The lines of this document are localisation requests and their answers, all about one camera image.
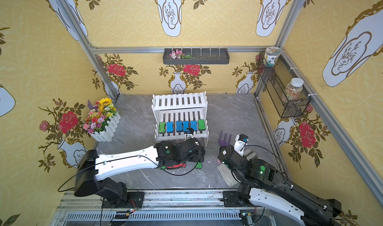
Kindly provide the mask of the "red eraser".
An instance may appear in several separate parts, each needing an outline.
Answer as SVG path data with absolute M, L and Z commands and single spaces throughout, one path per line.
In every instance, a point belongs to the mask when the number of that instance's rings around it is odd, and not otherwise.
M 186 167 L 185 163 L 180 163 L 173 166 L 167 166 L 166 169 L 178 169 L 178 168 L 185 168 L 185 167 Z

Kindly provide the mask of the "blue eraser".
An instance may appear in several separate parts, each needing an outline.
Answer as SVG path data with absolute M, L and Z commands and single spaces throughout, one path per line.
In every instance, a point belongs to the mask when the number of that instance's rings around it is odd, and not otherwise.
M 167 122 L 166 123 L 166 132 L 172 133 L 174 131 L 174 123 L 173 122 Z
M 191 121 L 190 127 L 193 129 L 193 131 L 197 131 L 197 121 Z
M 177 132 L 183 132 L 183 122 L 182 121 L 176 121 L 176 131 Z
M 189 128 L 189 122 L 183 121 L 183 132 L 187 132 Z

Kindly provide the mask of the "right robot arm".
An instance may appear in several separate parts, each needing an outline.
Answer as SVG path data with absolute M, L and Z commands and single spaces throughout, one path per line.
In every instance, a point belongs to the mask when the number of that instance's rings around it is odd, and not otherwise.
M 338 226 L 342 212 L 336 199 L 322 199 L 287 180 L 283 173 L 262 159 L 247 160 L 229 145 L 221 149 L 219 160 L 240 182 L 229 201 L 252 204 L 278 212 L 302 226 Z

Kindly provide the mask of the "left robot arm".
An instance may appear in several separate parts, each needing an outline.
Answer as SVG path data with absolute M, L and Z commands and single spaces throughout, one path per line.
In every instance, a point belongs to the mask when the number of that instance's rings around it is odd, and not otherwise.
M 141 169 L 165 169 L 185 162 L 198 164 L 203 162 L 204 155 L 203 145 L 194 137 L 176 144 L 162 141 L 145 149 L 121 154 L 105 155 L 90 150 L 78 165 L 74 195 L 98 195 L 113 208 L 137 205 L 137 200 L 129 196 L 126 184 L 115 182 L 112 176 Z

